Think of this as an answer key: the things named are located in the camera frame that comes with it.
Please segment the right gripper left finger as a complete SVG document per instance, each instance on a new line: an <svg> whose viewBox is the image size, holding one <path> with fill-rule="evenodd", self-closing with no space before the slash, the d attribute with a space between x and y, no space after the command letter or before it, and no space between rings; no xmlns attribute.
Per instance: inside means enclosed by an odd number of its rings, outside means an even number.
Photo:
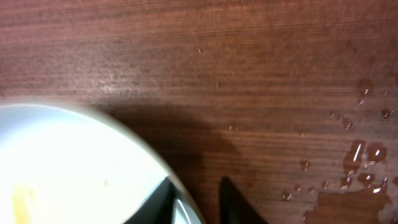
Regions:
<svg viewBox="0 0 398 224"><path fill-rule="evenodd" d="M171 224L176 189L166 177L124 224Z"/></svg>

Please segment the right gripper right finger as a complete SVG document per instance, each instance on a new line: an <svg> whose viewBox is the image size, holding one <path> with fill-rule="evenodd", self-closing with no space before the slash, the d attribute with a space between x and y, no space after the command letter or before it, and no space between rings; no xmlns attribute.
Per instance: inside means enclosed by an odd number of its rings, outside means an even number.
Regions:
<svg viewBox="0 0 398 224"><path fill-rule="evenodd" d="M267 224L227 177L220 182L219 201L221 224Z"/></svg>

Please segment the white plate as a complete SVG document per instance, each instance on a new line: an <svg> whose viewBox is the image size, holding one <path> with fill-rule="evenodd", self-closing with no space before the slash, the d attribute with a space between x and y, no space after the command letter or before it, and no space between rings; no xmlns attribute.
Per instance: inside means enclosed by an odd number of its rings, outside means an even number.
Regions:
<svg viewBox="0 0 398 224"><path fill-rule="evenodd" d="M166 177L176 189L172 223L203 223L166 161L113 118L1 105L2 223L124 223Z"/></svg>

